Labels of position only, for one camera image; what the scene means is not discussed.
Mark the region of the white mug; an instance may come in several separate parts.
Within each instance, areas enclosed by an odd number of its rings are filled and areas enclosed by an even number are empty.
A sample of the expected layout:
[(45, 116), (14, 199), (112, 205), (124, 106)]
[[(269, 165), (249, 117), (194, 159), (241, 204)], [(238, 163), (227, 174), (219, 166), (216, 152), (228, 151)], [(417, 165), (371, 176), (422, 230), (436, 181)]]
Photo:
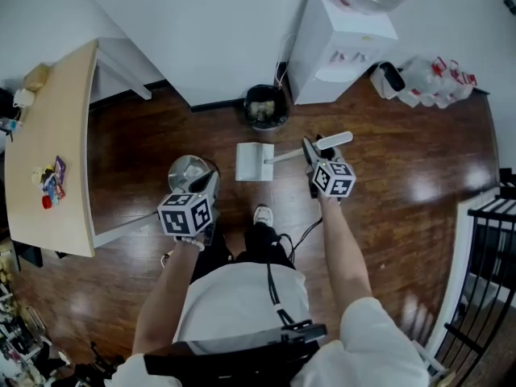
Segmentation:
[(13, 107), (29, 107), (35, 101), (35, 93), (29, 89), (17, 89), (13, 97)]

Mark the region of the white water dispenser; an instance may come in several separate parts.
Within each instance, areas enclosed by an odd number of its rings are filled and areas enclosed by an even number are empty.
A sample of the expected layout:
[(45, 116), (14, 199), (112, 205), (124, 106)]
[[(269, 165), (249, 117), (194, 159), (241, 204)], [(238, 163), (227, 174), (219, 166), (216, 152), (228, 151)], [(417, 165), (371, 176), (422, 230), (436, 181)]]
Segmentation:
[(307, 0), (287, 74), (295, 105), (336, 101), (397, 42), (388, 15)]

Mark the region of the cluster of clear water jugs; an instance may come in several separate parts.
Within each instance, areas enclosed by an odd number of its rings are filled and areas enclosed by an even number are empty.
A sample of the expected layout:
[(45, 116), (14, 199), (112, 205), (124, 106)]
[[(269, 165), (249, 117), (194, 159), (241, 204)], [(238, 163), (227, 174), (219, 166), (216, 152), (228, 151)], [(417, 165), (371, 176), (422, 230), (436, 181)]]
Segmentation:
[(397, 97), (410, 107), (421, 104), (445, 109), (468, 98), (477, 87), (474, 74), (464, 71), (457, 61), (441, 56), (434, 60), (415, 56), (402, 66), (400, 75), (405, 88)]

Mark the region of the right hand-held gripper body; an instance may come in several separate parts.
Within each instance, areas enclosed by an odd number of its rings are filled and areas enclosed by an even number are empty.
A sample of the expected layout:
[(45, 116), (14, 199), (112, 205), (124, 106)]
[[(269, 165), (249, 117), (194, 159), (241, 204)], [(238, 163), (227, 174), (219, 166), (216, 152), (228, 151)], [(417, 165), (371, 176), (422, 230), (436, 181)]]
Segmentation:
[(309, 180), (317, 194), (327, 198), (347, 198), (356, 183), (356, 175), (346, 162), (320, 160)]

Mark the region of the silver metal bin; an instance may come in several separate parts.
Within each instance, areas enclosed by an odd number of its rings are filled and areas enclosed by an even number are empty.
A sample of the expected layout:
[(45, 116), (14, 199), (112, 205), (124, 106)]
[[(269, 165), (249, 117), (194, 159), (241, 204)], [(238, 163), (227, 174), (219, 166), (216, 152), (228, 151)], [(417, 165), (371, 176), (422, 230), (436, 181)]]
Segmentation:
[[(168, 172), (168, 182), (169, 188), (172, 193), (184, 193), (179, 186), (188, 178), (185, 178), (185, 169), (188, 165), (196, 165), (198, 167), (203, 167), (204, 173), (207, 173), (211, 170), (218, 171), (220, 175), (220, 171), (218, 166), (209, 159), (203, 159), (199, 156), (195, 155), (184, 155), (176, 159), (171, 165)], [(201, 194), (208, 194), (207, 188)], [(217, 194), (208, 194), (211, 197), (216, 198)]]

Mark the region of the pile of colourful snack packets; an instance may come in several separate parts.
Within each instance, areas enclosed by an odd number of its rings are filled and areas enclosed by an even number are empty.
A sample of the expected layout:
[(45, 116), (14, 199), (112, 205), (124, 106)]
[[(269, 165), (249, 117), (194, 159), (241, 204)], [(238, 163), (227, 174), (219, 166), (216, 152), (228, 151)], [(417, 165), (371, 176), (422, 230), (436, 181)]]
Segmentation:
[(40, 189), (42, 197), (48, 195), (52, 199), (52, 207), (57, 206), (65, 197), (65, 172), (66, 164), (59, 156), (56, 156), (53, 164), (47, 165), (45, 168), (34, 167), (32, 169), (32, 183)]

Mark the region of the black chest-mounted rig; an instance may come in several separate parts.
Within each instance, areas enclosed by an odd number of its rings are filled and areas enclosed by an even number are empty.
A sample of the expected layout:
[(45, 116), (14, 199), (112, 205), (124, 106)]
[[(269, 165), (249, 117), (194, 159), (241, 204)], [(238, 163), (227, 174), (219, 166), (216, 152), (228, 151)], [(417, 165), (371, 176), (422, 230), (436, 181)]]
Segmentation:
[(310, 320), (224, 339), (175, 342), (144, 355), (149, 375), (182, 387), (290, 387), (327, 327)]

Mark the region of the black equipment bag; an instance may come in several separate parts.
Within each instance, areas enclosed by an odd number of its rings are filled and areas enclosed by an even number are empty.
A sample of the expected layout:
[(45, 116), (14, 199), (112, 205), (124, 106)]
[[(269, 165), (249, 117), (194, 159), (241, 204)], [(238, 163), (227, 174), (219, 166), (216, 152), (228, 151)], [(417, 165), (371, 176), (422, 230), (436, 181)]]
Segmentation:
[(94, 361), (88, 364), (77, 364), (74, 375), (81, 387), (112, 387), (112, 377), (118, 367), (125, 362), (121, 355), (112, 360), (105, 359), (98, 351), (97, 344), (92, 341), (90, 348)]

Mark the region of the white long-handled dustpan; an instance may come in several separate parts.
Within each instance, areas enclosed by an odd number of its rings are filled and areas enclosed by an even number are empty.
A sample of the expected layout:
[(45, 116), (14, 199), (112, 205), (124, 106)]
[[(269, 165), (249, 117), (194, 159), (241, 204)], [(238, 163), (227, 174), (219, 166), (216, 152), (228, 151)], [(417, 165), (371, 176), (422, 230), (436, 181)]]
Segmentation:
[[(350, 131), (322, 137), (312, 143), (316, 152), (338, 147), (353, 140)], [(257, 142), (238, 143), (235, 161), (235, 179), (237, 181), (272, 181), (275, 163), (303, 156), (302, 148), (281, 155), (275, 154), (274, 144)]]

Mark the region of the small white bin black lid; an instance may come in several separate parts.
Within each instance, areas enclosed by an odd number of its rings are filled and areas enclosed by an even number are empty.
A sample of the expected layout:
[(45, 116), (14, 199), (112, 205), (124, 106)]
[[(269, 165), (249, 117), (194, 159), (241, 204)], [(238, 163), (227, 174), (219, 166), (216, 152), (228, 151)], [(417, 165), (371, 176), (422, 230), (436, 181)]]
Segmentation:
[(378, 63), (370, 73), (369, 80), (378, 95), (386, 100), (397, 97), (406, 88), (403, 77), (389, 62)]

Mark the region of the black-lined waste bin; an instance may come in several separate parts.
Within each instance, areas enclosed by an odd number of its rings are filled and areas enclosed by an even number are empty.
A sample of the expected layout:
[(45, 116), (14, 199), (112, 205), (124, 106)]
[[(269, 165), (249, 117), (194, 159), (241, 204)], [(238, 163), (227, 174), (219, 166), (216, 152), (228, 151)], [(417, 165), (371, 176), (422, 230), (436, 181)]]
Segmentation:
[(243, 100), (244, 118), (255, 131), (275, 131), (289, 119), (284, 90), (274, 85), (255, 85)]

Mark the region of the cluttered storage shelf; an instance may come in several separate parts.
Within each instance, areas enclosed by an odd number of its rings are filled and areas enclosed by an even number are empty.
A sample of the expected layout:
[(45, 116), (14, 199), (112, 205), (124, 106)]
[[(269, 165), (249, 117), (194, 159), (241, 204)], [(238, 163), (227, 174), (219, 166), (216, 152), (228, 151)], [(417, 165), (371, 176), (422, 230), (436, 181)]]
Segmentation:
[(10, 259), (0, 257), (0, 385), (43, 387), (45, 379), (32, 363), (41, 348), (20, 314), (12, 277)]

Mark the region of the light wooden table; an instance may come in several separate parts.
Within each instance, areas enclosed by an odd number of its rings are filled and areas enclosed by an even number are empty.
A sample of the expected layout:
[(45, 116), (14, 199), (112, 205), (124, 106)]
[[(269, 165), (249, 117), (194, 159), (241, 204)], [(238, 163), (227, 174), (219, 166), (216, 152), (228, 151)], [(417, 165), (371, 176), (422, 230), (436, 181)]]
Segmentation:
[[(14, 241), (76, 256), (95, 250), (158, 219), (157, 213), (96, 233), (89, 202), (87, 132), (94, 71), (101, 68), (141, 98), (152, 94), (132, 73), (109, 57), (97, 40), (57, 61), (31, 106), (23, 126), (6, 142), (5, 192), (10, 235)], [(64, 199), (44, 209), (34, 169), (60, 157), (66, 164)]]

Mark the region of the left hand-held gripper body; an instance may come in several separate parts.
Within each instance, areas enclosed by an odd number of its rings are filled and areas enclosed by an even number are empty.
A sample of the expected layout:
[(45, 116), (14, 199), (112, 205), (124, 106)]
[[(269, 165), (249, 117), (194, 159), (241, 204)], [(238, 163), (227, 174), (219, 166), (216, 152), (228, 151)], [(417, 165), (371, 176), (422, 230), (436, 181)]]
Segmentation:
[(204, 237), (211, 244), (218, 212), (207, 193), (171, 193), (157, 207), (166, 235), (182, 238)]

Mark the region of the white metal rack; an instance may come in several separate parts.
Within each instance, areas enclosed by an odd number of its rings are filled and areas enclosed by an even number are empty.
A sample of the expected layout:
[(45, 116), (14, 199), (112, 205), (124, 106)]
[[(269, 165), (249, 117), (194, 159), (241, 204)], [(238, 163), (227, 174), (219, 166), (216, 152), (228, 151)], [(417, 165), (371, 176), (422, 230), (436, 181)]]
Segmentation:
[(422, 362), (429, 374), (428, 387), (449, 387), (456, 377), (456, 373), (449, 368), (445, 368), (415, 339), (412, 344), (420, 355)]

